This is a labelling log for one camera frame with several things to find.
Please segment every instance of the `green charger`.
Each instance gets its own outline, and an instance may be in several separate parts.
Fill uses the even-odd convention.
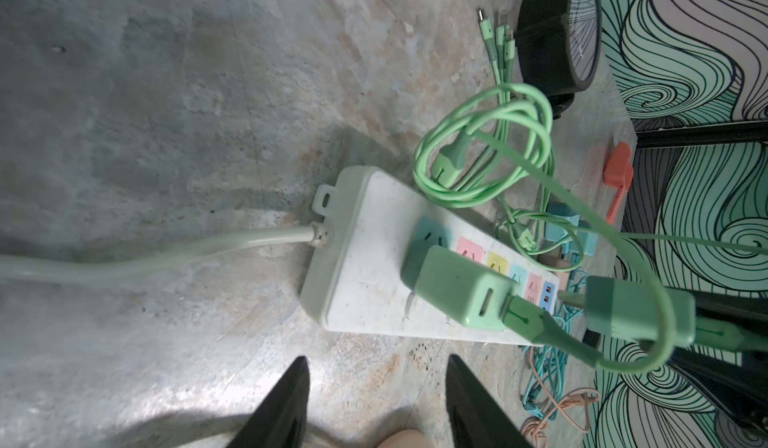
[[[440,245],[428,248],[421,259],[417,251],[409,251],[402,273],[418,269],[413,291],[445,313],[461,326],[484,330],[504,330],[502,316],[513,296],[523,287],[510,279]]]
[[[592,367],[603,359],[599,351],[571,338],[546,310],[523,299],[523,286],[517,281],[440,244],[414,242],[402,276],[420,298],[461,326],[509,329],[531,344],[567,351]],[[559,291],[558,298],[584,309],[592,331],[623,340],[658,339],[654,300],[642,284],[590,276],[586,291],[586,295]],[[689,291],[667,288],[667,294],[674,309],[676,346],[696,343],[730,351],[768,351],[768,338],[763,335],[728,321],[696,317],[696,302]]]

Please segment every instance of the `stone floor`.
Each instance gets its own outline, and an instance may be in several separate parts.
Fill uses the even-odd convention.
[[[411,183],[419,138],[492,82],[477,8],[514,21],[520,1],[3,0],[0,251],[128,259],[313,221],[314,189],[347,165]],[[553,139],[558,179],[606,210],[602,165],[634,132],[604,60]],[[536,189],[510,202],[532,207]],[[486,229],[494,207],[463,214]],[[301,354],[315,441],[368,447],[412,426],[450,446],[451,353],[527,417],[517,347],[320,330],[298,301],[311,254],[253,249],[117,286],[0,282],[2,444],[229,433]],[[600,245],[590,272],[613,258]],[[590,383],[568,369],[567,389]],[[549,432],[581,445],[562,418]]]

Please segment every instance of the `swirl pattern wallpaper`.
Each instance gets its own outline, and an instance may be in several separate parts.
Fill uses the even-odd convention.
[[[768,0],[600,0],[637,131],[768,118]]]
[[[638,150],[622,230],[768,245],[768,145],[734,143]],[[764,299],[768,257],[698,245],[641,240],[634,247],[668,286]],[[620,258],[618,279],[638,276]],[[618,360],[642,356],[635,343],[602,340]],[[730,363],[740,356],[705,347],[691,349]],[[586,448],[768,447],[724,416],[684,378],[665,366],[649,374],[599,370],[603,394],[591,407]]]

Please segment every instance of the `teal cable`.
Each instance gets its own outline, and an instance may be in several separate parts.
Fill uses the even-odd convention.
[[[581,270],[574,270],[581,275],[579,281],[571,283],[567,287],[567,291],[578,293],[586,284],[587,277],[586,272]],[[554,318],[559,325],[563,328],[563,331],[570,335],[571,325],[573,320],[582,313],[581,309],[575,309],[573,307],[564,305],[562,302],[557,303],[555,309]],[[534,370],[542,378],[544,383],[549,384],[549,391],[556,400],[560,400],[563,397],[564,391],[564,379],[565,379],[565,365],[568,363],[568,353],[555,347],[542,346],[542,347],[525,347],[523,353],[527,350],[533,350],[533,366]],[[536,406],[535,401],[541,392],[541,387],[536,380],[535,376],[531,375],[528,379],[528,385],[525,387],[521,401],[523,408],[533,416],[536,416],[539,420],[543,420],[544,412]],[[557,416],[555,411],[550,420],[554,420]]]
[[[581,217],[591,225],[591,229],[602,235],[616,248],[624,261],[627,261],[628,264],[638,272],[640,279],[643,280],[644,284],[650,290],[650,293],[654,298],[654,307],[657,311],[659,320],[659,337],[658,341],[654,344],[654,347],[648,353],[648,357],[629,363],[608,360],[601,357],[598,361],[598,366],[618,373],[637,374],[654,370],[666,362],[670,355],[672,355],[672,350],[674,349],[674,310],[666,288],[662,285],[661,280],[659,280],[658,276],[654,273],[654,270],[648,263],[640,257],[632,245],[621,236],[614,227],[605,222],[601,215],[593,212],[586,204],[581,202],[581,200],[573,196],[571,192],[560,185],[560,183],[542,172],[539,167],[534,165],[523,154],[520,154],[510,146],[499,143],[498,140],[488,136],[480,129],[475,128],[475,130],[469,132],[469,129],[467,128],[467,132],[468,135],[475,136],[482,142],[493,146],[501,155],[506,156],[515,163],[515,169],[524,169],[539,183],[549,188],[562,203],[571,206],[576,213],[579,213]]]

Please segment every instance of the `white power strip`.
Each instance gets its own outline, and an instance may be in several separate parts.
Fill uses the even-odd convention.
[[[321,185],[312,210],[330,241],[315,249],[301,292],[306,312],[329,331],[529,344],[512,331],[464,328],[400,280],[411,242],[445,237],[447,248],[521,282],[529,301],[550,313],[558,277],[374,166],[345,168]]]

